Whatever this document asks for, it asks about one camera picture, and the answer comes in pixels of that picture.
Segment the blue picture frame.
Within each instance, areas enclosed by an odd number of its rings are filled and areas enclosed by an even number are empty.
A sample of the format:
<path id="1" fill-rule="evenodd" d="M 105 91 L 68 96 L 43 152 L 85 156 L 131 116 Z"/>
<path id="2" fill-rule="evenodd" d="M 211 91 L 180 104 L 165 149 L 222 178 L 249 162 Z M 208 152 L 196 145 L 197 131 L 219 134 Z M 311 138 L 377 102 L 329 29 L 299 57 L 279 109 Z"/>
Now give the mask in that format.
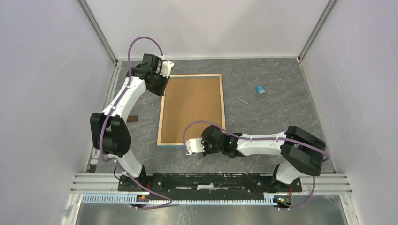
<path id="1" fill-rule="evenodd" d="M 226 128 L 222 75 L 171 75 L 161 99 L 157 144 L 181 146 L 200 137 L 207 121 Z"/>

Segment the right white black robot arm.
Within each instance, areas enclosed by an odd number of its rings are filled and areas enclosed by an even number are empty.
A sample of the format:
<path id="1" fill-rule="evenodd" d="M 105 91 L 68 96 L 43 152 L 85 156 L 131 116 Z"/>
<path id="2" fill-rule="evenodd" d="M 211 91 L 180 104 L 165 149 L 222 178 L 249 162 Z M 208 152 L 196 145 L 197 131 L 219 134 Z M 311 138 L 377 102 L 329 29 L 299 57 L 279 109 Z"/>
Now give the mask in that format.
<path id="1" fill-rule="evenodd" d="M 227 133 L 211 125 L 202 132 L 198 142 L 203 155 L 221 153 L 230 158 L 251 155 L 284 158 L 271 178 L 271 186 L 276 191 L 284 191 L 300 176 L 319 176 L 323 163 L 330 159 L 326 143 L 297 126 L 271 135 L 249 135 Z"/>

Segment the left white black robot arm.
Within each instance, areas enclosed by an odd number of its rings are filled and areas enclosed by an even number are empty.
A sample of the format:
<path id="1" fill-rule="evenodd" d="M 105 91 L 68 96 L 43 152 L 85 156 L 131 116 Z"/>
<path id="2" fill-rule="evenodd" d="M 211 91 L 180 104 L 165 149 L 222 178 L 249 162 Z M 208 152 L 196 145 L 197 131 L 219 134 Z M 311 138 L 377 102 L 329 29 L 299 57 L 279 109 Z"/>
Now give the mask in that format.
<path id="1" fill-rule="evenodd" d="M 127 120 L 137 100 L 146 91 L 163 96 L 174 63 L 164 56 L 144 54 L 141 63 L 131 67 L 123 86 L 111 103 L 90 117 L 92 141 L 104 162 L 114 161 L 130 186 L 142 191 L 147 186 L 145 167 L 136 159 L 131 147 Z"/>

